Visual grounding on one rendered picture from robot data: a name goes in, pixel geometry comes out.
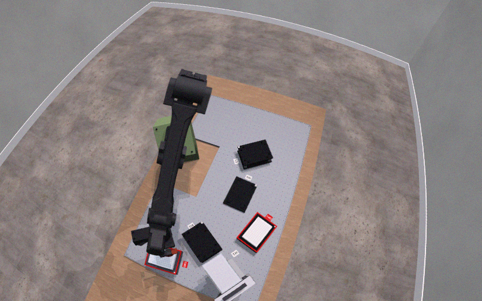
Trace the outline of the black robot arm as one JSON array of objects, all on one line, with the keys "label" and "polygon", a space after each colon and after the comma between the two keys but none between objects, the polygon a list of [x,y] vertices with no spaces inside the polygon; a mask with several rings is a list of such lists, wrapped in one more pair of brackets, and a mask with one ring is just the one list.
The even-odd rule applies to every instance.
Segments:
[{"label": "black robot arm", "polygon": [[166,233],[176,222],[173,190],[178,169],[182,169],[186,156],[187,131],[196,112],[206,113],[212,92],[212,88],[206,86],[206,75],[192,73],[181,69],[177,79],[171,77],[168,83],[163,104],[172,107],[171,124],[166,129],[165,141],[159,146],[157,164],[161,165],[161,170],[148,211],[147,224],[150,226],[131,231],[133,243],[142,246],[148,242],[146,252],[151,255],[164,255]]}]

